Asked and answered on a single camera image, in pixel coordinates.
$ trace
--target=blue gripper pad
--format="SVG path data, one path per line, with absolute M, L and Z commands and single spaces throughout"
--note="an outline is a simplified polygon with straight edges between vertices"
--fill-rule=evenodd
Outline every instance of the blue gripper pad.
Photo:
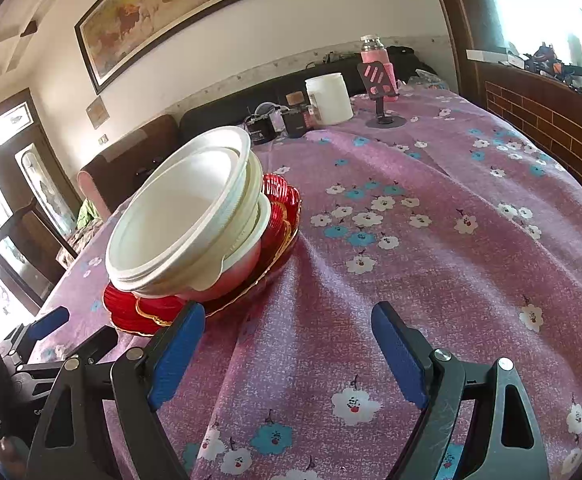
M 40 341 L 52 333 L 53 330 L 63 326 L 67 321 L 69 321 L 69 311 L 65 307 L 59 306 L 45 317 L 33 322 L 27 330 L 27 337 L 34 341 Z
M 153 369 L 148 395 L 152 410 L 158 410 L 163 402 L 171 400 L 175 395 L 204 330 L 205 310 L 201 304 L 196 303 Z
M 422 367 L 409 351 L 401 330 L 389 320 L 380 303 L 371 311 L 371 330 L 404 398 L 420 410 L 426 408 L 429 396 Z

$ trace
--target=painting of horses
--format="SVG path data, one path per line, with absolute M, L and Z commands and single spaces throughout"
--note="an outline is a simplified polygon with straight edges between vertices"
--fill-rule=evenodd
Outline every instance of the painting of horses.
M 98 0 L 76 25 L 96 93 L 184 27 L 238 0 Z

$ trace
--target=wall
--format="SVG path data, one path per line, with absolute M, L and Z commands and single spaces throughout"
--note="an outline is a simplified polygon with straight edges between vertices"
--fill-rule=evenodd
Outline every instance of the wall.
M 487 109 L 533 139 L 582 185 L 582 95 L 517 68 L 481 64 Z
M 111 118 L 94 131 L 85 108 L 95 92 L 74 32 L 94 1 L 58 0 L 35 38 L 46 39 L 47 48 L 31 74 L 31 91 L 71 179 L 101 149 L 102 134 L 116 140 L 184 97 L 251 67 L 369 32 L 448 35 L 438 0 L 386 0 L 374 12 L 368 0 L 242 0 L 165 41 L 106 88 L 102 98 Z

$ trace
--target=sofa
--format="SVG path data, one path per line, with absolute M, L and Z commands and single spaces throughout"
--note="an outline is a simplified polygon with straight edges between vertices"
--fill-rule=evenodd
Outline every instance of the sofa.
M 435 73 L 409 47 L 390 46 L 388 53 L 395 76 L 402 81 L 417 75 L 418 68 Z M 286 104 L 285 96 L 291 92 L 302 90 L 308 102 L 306 79 L 340 72 L 349 95 L 365 92 L 357 72 L 361 61 L 356 54 L 264 81 L 188 110 L 179 126 L 170 115 L 158 117 L 98 153 L 79 171 L 78 186 L 94 202 L 100 216 L 107 219 L 138 190 L 160 162 L 197 135 L 227 124 L 241 124 L 249 114 L 247 110 L 255 110 L 263 102 Z
M 102 150 L 78 172 L 78 186 L 106 220 L 180 144 L 178 125 L 163 115 Z

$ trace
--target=white bowl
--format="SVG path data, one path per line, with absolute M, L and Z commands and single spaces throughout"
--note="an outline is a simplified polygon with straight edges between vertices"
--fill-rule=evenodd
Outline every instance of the white bowl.
M 223 260 L 235 253 L 253 232 L 258 218 L 262 175 L 260 160 L 251 153 L 247 164 L 247 184 L 239 205 L 221 235 L 198 259 L 186 261 L 174 254 L 145 278 L 134 282 L 118 282 L 111 278 L 113 284 L 120 290 L 145 298 L 169 296 L 172 291 L 187 286 L 196 290 L 210 288 L 223 272 Z
M 131 203 L 143 192 L 151 183 L 162 173 L 167 171 L 174 164 L 180 162 L 183 158 L 193 155 L 201 150 L 214 148 L 228 148 L 234 150 L 239 157 L 238 170 L 242 170 L 247 165 L 249 150 L 251 149 L 251 137 L 249 134 L 238 126 L 221 126 L 214 128 L 199 136 L 194 137 L 183 147 L 179 148 L 168 156 L 164 162 L 146 179 L 145 183 L 136 191 Z
M 110 276 L 133 280 L 175 251 L 182 253 L 193 242 L 217 237 L 222 222 L 209 224 L 204 219 L 213 218 L 225 202 L 237 205 L 242 189 L 235 184 L 245 179 L 235 174 L 237 162 L 232 150 L 208 150 L 177 162 L 154 179 L 130 203 L 111 234 L 105 257 Z

